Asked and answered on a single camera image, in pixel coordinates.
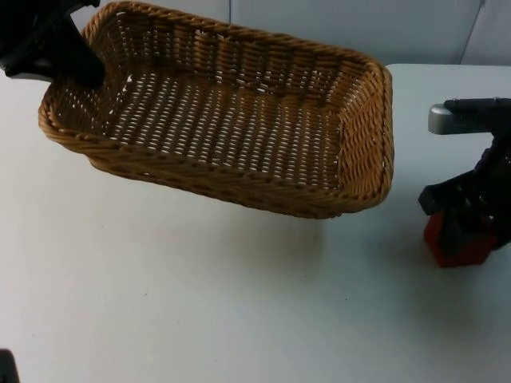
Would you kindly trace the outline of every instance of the white table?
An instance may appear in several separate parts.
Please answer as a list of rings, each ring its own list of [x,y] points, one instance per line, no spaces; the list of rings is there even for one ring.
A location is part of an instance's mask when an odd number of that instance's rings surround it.
[[[0,78],[0,348],[24,383],[493,383],[511,378],[511,254],[441,270],[416,199],[489,135],[429,107],[509,96],[511,68],[392,65],[394,186],[316,222],[119,179],[39,131]]]

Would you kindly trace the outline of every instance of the basket bottom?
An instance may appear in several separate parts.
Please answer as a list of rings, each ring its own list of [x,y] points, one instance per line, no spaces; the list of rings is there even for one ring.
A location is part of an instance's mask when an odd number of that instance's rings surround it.
[[[129,77],[104,126],[122,144],[339,189],[339,118],[318,101],[152,68]]]

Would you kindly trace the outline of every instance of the woven basket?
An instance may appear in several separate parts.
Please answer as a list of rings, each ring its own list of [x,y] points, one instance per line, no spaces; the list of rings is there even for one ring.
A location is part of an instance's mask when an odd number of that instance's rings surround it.
[[[94,167],[308,218],[386,197],[391,79],[371,58],[137,2],[85,36],[105,83],[56,80],[39,124]]]

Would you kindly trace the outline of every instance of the white wall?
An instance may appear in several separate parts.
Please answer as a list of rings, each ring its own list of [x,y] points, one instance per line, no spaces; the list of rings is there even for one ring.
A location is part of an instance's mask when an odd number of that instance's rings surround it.
[[[511,65],[511,1],[487,0],[466,47],[463,64]]]
[[[459,63],[480,5],[480,0],[232,1],[237,24],[344,45],[385,63]]]
[[[104,5],[111,1],[101,0],[101,4]],[[229,20],[229,0],[146,0],[146,2],[216,20]],[[92,6],[75,12],[73,19],[77,23],[78,29],[81,30],[96,12],[97,8]]]

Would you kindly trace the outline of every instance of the red block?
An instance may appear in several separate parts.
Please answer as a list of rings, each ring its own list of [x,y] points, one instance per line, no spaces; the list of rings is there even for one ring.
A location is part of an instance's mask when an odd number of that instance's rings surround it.
[[[438,236],[444,222],[444,213],[436,213],[430,217],[424,230],[424,240],[433,252],[440,267],[459,267],[480,265],[485,262],[492,252],[497,237],[494,235],[481,235],[471,243],[467,243],[457,254],[445,255],[438,246]]]

